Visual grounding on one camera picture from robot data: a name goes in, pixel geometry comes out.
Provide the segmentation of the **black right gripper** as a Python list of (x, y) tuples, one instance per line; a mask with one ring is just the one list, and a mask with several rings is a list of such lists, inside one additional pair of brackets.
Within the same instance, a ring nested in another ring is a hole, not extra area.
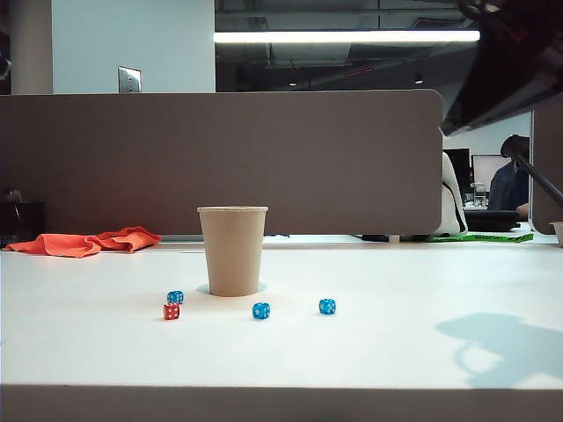
[(562, 92), (562, 10), (479, 8), (481, 39), (442, 125), (458, 135), (530, 111)]

